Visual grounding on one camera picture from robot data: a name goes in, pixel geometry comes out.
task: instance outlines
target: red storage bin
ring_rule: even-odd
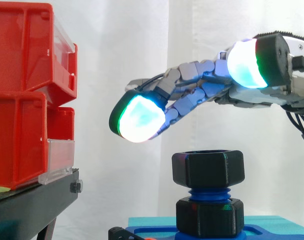
[[[47,3],[0,2],[0,91],[38,91],[58,107],[77,97],[77,46]]]
[[[70,174],[73,163],[72,108],[48,109],[41,92],[0,92],[0,187],[46,184]]]

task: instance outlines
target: white backdrop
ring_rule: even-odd
[[[188,193],[173,183],[171,156],[188,150],[241,150],[246,180],[231,193],[245,213],[304,225],[304,142],[280,107],[206,103],[142,144],[108,126],[130,80],[164,72],[167,64],[212,59],[257,33],[304,36],[304,0],[46,2],[78,44],[78,99],[68,105],[75,108],[75,167],[84,182],[79,199],[58,217],[54,240],[106,240],[108,229],[126,227],[128,217],[174,216],[176,201]]]
[[[259,33],[304,37],[304,0],[170,0],[168,66],[212,59]],[[187,188],[171,176],[171,156],[189,150],[244,154],[245,181],[231,195],[246,215],[279,215],[304,225],[304,141],[278,106],[242,109],[205,103],[162,135],[158,214],[174,216]]]

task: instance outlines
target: black hexagonal nut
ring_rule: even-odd
[[[235,238],[244,228],[243,202],[204,203],[188,197],[176,203],[176,227],[197,238]]]
[[[175,183],[188,188],[226,188],[245,179],[243,154],[238,150],[207,150],[172,156]]]

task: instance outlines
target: teal table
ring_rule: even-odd
[[[279,216],[246,216],[246,225],[257,225],[273,234],[279,235],[304,235],[304,227],[297,225]],[[128,220],[129,227],[141,226],[175,226],[175,217],[131,217]],[[165,238],[173,235],[173,232],[140,233],[142,238]]]

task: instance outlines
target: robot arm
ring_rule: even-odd
[[[183,63],[133,80],[125,90],[109,126],[136,143],[160,135],[204,102],[242,108],[278,104],[304,115],[304,40],[276,33],[238,41],[215,60]],[[168,101],[174,103],[166,107]]]

